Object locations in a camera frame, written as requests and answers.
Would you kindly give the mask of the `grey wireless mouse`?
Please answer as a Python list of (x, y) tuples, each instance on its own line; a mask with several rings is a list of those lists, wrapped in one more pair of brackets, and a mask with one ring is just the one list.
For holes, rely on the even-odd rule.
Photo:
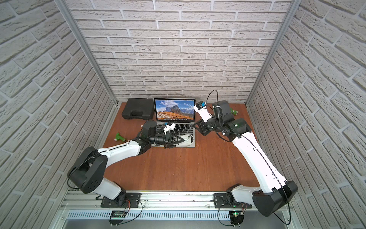
[(190, 146), (194, 142), (194, 138), (192, 135), (183, 135), (181, 138), (184, 140), (182, 143), (180, 143), (180, 146)]

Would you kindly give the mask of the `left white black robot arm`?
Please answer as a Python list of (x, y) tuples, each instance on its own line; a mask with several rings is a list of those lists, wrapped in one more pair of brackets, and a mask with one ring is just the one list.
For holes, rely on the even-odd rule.
[(175, 124), (168, 122), (163, 132), (158, 134), (157, 122), (149, 120), (142, 125), (141, 131), (134, 139), (109, 148), (86, 148), (77, 158), (68, 172), (68, 180), (84, 194), (96, 193), (116, 204), (126, 200), (126, 190), (104, 177), (106, 168), (129, 157), (147, 152), (152, 145), (164, 148), (189, 146), (193, 143), (192, 135), (176, 135)]

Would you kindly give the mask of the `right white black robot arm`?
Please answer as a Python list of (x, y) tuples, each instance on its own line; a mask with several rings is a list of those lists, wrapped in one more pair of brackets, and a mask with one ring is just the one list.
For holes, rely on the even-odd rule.
[(234, 201), (254, 205), (265, 217), (289, 204), (298, 191), (294, 181), (287, 180), (271, 163), (259, 146), (249, 124), (235, 119), (227, 101), (213, 103), (213, 114), (203, 101), (194, 106), (201, 119), (194, 124), (202, 135), (222, 133), (241, 152), (255, 174), (259, 187), (232, 186), (228, 189)]

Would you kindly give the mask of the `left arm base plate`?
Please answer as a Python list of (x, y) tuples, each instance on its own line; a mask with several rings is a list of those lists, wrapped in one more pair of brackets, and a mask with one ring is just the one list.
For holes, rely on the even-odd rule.
[(120, 194), (114, 200), (103, 197), (101, 208), (129, 208), (128, 205), (130, 205), (130, 208), (138, 208), (141, 195), (139, 192), (127, 192)]

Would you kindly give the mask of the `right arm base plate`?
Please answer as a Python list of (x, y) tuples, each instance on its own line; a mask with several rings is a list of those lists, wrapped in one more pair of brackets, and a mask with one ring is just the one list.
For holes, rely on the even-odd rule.
[(231, 194), (228, 193), (214, 193), (213, 194), (214, 207), (218, 208), (233, 208), (233, 209), (251, 209), (252, 205), (244, 202), (237, 202)]

